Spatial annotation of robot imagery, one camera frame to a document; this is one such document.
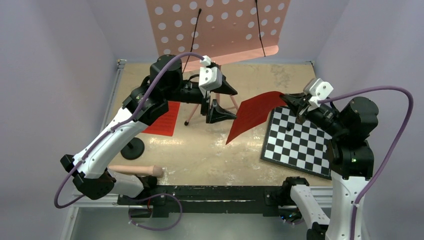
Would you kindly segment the red sheet music page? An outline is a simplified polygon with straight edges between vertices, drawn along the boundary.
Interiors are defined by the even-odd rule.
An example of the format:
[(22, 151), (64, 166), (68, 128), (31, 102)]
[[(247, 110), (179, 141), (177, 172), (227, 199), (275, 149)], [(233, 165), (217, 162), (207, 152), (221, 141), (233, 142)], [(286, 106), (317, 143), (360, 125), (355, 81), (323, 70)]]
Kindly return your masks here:
[(151, 126), (147, 127), (142, 133), (172, 137), (176, 127), (180, 105), (181, 104), (179, 102), (169, 101), (169, 111), (159, 117)]

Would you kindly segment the pink tripod music stand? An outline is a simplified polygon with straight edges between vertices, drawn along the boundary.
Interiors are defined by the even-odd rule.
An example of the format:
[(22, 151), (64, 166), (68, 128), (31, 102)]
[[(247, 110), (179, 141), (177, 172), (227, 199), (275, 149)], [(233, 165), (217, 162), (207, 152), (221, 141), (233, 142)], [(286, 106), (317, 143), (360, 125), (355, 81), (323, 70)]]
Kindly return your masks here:
[(275, 55), (289, 0), (147, 0), (158, 55), (194, 52), (219, 65)]

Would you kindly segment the black microphone stand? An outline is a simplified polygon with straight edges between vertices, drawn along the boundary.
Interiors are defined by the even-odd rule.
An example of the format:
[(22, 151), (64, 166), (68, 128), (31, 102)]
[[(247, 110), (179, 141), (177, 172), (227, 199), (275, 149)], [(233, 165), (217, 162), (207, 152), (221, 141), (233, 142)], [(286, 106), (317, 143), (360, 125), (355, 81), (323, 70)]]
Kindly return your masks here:
[(144, 153), (144, 151), (144, 142), (140, 138), (134, 137), (122, 148), (120, 153), (126, 160), (135, 160), (139, 158)]

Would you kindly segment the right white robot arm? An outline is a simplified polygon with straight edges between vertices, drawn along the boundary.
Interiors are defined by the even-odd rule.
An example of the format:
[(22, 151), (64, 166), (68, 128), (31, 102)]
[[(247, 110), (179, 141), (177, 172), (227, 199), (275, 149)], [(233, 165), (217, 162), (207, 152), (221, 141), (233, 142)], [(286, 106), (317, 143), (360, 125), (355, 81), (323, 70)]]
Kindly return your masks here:
[(343, 110), (322, 104), (308, 110), (310, 96), (281, 94), (296, 121), (312, 124), (330, 135), (326, 155), (332, 181), (331, 215), (326, 216), (303, 177), (287, 177), (277, 194), (280, 204), (294, 204), (307, 225), (308, 240), (359, 240), (362, 215), (358, 196), (371, 182), (374, 153), (367, 141), (378, 125), (379, 109), (370, 99), (357, 96)]

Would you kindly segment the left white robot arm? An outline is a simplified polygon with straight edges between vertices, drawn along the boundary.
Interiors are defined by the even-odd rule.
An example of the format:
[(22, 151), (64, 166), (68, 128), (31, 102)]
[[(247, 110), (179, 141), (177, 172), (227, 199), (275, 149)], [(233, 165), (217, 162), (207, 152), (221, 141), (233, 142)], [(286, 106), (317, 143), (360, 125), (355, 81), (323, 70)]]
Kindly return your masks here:
[(198, 81), (183, 78), (182, 58), (165, 54), (149, 68), (149, 75), (123, 101), (111, 122), (79, 153), (64, 155), (60, 162), (76, 189), (91, 200), (108, 194), (130, 197), (138, 205), (146, 203), (149, 191), (137, 175), (119, 173), (109, 168), (113, 158), (136, 136), (166, 114), (170, 102), (201, 105), (208, 124), (234, 120), (236, 115), (222, 108), (211, 93), (234, 96), (237, 91), (227, 82), (219, 65), (208, 56), (197, 53), (200, 70)]

